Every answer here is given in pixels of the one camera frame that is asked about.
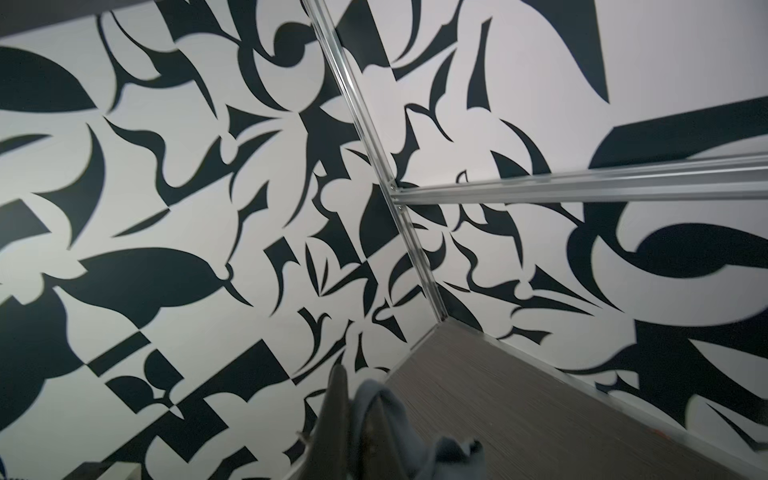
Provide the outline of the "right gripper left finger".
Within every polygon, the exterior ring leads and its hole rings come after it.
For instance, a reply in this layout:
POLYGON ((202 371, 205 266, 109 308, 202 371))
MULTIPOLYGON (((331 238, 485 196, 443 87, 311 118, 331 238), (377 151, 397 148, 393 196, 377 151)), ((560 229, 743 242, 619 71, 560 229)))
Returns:
POLYGON ((349 396, 345 368, 335 365, 305 460, 305 478, 347 478, 349 396))

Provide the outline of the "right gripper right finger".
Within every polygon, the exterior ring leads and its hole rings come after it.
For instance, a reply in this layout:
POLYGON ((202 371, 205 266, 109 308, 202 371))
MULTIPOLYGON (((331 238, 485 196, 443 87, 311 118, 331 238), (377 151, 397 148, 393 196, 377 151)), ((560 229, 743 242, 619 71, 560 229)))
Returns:
POLYGON ((364 479, 408 479, 380 398, 372 403, 364 422, 364 479))

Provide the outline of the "grey t shirt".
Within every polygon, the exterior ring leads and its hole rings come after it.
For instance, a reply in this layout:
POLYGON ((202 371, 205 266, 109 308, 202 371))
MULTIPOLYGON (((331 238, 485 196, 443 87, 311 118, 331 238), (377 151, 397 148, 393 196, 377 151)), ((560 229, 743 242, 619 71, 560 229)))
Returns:
POLYGON ((441 437, 428 444, 411 425, 407 410, 395 393, 376 380, 359 385, 350 403, 348 472, 363 473, 364 430, 367 414, 380 400, 392 437, 395 458, 409 479, 486 479, 488 467, 483 445, 476 439, 460 443, 441 437))

